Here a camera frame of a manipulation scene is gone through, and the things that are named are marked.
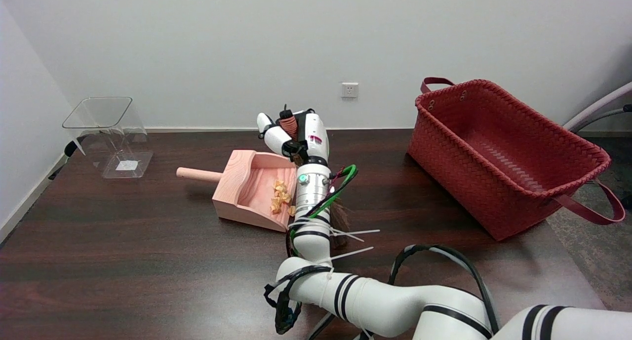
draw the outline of robotic arm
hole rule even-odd
[[[279,119],[257,116],[259,137],[275,153],[298,165],[296,215],[288,236],[300,257],[289,257],[278,268],[275,284],[264,296],[276,309],[279,334],[289,330],[300,306],[315,304],[329,311],[312,332],[313,340],[339,317],[363,330],[355,340],[373,334],[398,336],[417,325],[413,340],[623,340],[632,338],[632,313],[588,310],[564,306],[533,306],[514,316],[503,328],[491,295],[474,266],[456,250],[444,246],[411,245],[398,255],[388,284],[349,273],[333,272],[330,261],[329,209],[314,212],[332,194],[334,177],[327,165],[329,140],[322,120],[312,109],[292,113],[284,109]],[[394,286],[397,270],[406,257],[419,250],[442,253],[463,266],[476,279],[482,298],[444,286]],[[269,295],[279,289],[277,301]]]

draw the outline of basket handle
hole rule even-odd
[[[603,185],[599,180],[594,179],[594,182],[596,182],[596,184],[601,187],[603,192],[605,192],[605,195],[608,197],[608,201],[610,201],[610,205],[612,205],[612,210],[614,210],[614,217],[612,217],[612,219],[602,216],[589,207],[586,207],[576,200],[573,200],[573,198],[567,196],[566,194],[553,197],[553,199],[555,199],[555,201],[560,203],[563,207],[566,207],[566,209],[577,214],[583,219],[586,219],[589,222],[595,223],[596,225],[611,225],[612,223],[622,221],[623,218],[626,217],[626,210],[623,209],[621,201],[614,195],[612,191],[610,191],[610,189],[608,189],[608,187]]]
[[[452,81],[443,77],[426,77],[424,81],[422,81],[422,93],[431,91],[431,89],[428,88],[429,84],[449,84],[450,86],[454,86]]]

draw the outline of electrical socket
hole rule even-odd
[[[357,98],[357,91],[359,91],[359,84],[357,82],[343,82],[343,94],[341,97],[343,98]]]

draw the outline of brown brush bristles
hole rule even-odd
[[[338,198],[331,205],[329,210],[329,219],[331,226],[343,232],[350,232],[349,225],[349,209],[343,206],[342,201]],[[347,245],[347,236],[339,235],[331,237],[331,246],[334,249],[343,248]]]

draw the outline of white wall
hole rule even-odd
[[[5,1],[70,102],[129,95],[148,127],[253,127],[284,103],[410,127],[424,76],[491,79],[565,122],[632,81],[632,0]]]
[[[69,113],[59,87],[0,1],[0,242],[61,157],[70,140],[61,122]]]

